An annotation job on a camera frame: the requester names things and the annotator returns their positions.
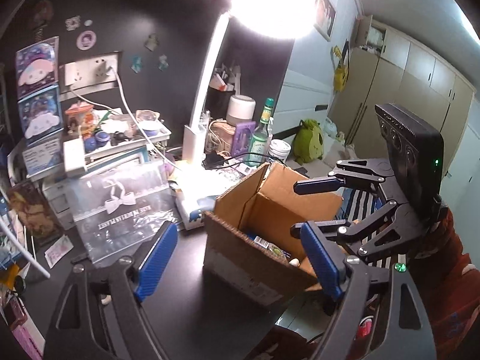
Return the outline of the round clear lidded cup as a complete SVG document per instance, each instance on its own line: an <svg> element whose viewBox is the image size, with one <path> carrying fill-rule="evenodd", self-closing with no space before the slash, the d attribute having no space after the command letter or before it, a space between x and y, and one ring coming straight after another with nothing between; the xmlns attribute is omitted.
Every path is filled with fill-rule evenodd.
<svg viewBox="0 0 480 360"><path fill-rule="evenodd" d="M268 250L270 252L272 252L273 254L275 254L278 258L282 258L283 260L285 261L288 261L289 258L290 258L290 254L287 253L286 251L282 250L281 248L279 248L278 246L276 246L275 244L269 244L268 245Z"/></svg>

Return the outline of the white plush hair clip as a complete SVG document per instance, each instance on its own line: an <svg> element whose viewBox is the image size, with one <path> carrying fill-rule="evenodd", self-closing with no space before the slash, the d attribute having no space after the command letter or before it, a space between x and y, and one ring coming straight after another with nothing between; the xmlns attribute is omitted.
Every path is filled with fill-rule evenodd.
<svg viewBox="0 0 480 360"><path fill-rule="evenodd" d="M290 264L292 267L300 267L300 261L298 260L298 258L292 258L292 259L289 261L289 264Z"/></svg>

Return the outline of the red rectangular box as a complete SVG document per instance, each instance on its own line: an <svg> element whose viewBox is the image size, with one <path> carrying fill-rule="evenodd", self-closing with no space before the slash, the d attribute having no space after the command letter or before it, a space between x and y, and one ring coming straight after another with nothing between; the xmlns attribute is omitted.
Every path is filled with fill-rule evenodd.
<svg viewBox="0 0 480 360"><path fill-rule="evenodd" d="M263 247L264 249L266 250L271 250L272 249L272 243L269 242L269 241L266 241L265 239L263 239L262 237L260 236L256 236L254 238L254 242L256 244L258 244L259 246Z"/></svg>

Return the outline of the green frog plush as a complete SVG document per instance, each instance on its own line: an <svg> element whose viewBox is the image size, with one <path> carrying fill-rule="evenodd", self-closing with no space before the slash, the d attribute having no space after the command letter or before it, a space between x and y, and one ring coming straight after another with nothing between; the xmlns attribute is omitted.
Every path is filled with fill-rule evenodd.
<svg viewBox="0 0 480 360"><path fill-rule="evenodd" d="M324 153L323 132L315 119L301 120L293 140L293 153L297 164L309 164L322 158Z"/></svg>

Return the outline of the white tape dispenser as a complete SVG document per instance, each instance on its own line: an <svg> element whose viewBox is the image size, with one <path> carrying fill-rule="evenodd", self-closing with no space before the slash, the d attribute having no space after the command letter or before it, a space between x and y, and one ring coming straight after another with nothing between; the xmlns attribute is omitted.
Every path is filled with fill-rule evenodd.
<svg viewBox="0 0 480 360"><path fill-rule="evenodd" d="M103 306L108 305L112 301L112 296L111 295L102 295L101 296L101 303Z"/></svg>

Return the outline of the green glass bottle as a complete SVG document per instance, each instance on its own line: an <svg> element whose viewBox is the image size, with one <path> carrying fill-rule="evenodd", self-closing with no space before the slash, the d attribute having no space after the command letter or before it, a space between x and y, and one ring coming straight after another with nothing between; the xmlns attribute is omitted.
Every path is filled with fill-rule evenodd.
<svg viewBox="0 0 480 360"><path fill-rule="evenodd" d="M267 146L267 141L269 138L269 122L274 103L275 100L271 97L267 97L265 100L259 123L250 139L250 145L247 155L248 166L258 166L264 160L265 148Z"/></svg>

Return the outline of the clear plastic gift bag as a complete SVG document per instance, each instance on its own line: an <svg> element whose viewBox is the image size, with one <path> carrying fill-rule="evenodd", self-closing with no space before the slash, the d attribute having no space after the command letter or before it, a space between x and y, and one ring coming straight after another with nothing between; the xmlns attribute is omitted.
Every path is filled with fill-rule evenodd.
<svg viewBox="0 0 480 360"><path fill-rule="evenodd" d="M150 239L166 221L179 222L161 161L124 163L71 179L66 197L94 264Z"/></svg>

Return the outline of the brown cardboard box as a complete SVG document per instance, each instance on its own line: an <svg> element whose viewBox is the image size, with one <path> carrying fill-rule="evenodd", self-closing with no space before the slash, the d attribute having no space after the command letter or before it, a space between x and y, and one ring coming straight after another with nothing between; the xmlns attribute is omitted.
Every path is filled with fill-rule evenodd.
<svg viewBox="0 0 480 360"><path fill-rule="evenodd" d="M204 268L261 306L320 286L290 228L334 219L343 200L336 193L296 194L294 185L303 179L288 166L263 164L204 214Z"/></svg>

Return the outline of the small pink sachet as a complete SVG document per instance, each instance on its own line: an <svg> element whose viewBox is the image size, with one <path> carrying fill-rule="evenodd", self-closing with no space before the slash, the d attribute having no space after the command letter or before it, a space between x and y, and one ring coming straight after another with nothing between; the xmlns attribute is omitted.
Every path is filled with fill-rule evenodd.
<svg viewBox="0 0 480 360"><path fill-rule="evenodd" d="M73 248L74 246L67 235L58 238L58 240L45 252L45 259L48 267L53 268L55 264Z"/></svg>

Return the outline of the white round humidifier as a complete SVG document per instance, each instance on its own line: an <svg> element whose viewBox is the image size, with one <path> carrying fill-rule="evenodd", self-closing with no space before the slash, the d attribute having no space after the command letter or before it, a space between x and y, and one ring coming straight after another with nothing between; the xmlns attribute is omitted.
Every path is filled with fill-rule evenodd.
<svg viewBox="0 0 480 360"><path fill-rule="evenodd" d="M233 94L229 98L226 121L229 125L252 121L256 109L256 101L249 96Z"/></svg>

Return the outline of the yellow tote bag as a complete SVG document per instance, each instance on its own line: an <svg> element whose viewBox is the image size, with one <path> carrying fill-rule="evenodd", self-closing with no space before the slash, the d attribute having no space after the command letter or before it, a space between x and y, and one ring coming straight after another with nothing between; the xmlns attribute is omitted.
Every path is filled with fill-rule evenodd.
<svg viewBox="0 0 480 360"><path fill-rule="evenodd" d="M343 49L335 46L332 49L334 57L337 59L337 65L334 70L334 91L342 92L349 78L350 68L350 43L345 41Z"/></svg>

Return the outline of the white drawer organizer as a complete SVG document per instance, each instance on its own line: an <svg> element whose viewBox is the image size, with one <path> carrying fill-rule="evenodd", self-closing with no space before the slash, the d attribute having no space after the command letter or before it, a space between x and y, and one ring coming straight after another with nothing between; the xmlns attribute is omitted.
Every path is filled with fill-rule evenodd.
<svg viewBox="0 0 480 360"><path fill-rule="evenodd" d="M148 150L152 150L152 148L145 137L137 130L137 125L134 124L128 114L109 116L102 124L101 131L112 132L111 136L113 136L113 133L124 133L128 140L115 145L107 143L104 146L98 146L89 153L85 153L86 172L93 172L101 167L106 167L108 164L120 161L131 162L134 156L138 157L140 164L151 160ZM45 176L38 180L50 208L65 230L75 226L66 198L67 178L64 164L61 163L45 172Z"/></svg>

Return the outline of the white labelled box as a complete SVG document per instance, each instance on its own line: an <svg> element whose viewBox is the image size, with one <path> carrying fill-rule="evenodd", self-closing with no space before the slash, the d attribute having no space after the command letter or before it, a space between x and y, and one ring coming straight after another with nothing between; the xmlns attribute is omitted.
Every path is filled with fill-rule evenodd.
<svg viewBox="0 0 480 360"><path fill-rule="evenodd" d="M63 161L63 144L59 137L28 147L22 153L30 175L48 170Z"/></svg>

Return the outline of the blue Cinnamoroll box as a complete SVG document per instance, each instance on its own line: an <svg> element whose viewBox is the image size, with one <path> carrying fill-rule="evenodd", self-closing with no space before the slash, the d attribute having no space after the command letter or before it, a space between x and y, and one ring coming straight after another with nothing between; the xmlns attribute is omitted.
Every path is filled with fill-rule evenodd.
<svg viewBox="0 0 480 360"><path fill-rule="evenodd" d="M58 85L51 85L19 100L18 111L28 146L58 133L64 127Z"/></svg>

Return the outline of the purple My Melody box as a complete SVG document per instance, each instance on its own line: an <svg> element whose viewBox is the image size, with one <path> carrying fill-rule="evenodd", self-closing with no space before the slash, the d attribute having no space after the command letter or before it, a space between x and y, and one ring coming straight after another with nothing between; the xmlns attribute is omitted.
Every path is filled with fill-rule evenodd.
<svg viewBox="0 0 480 360"><path fill-rule="evenodd" d="M58 82L58 59L59 37L38 41L16 52L18 100Z"/></svg>

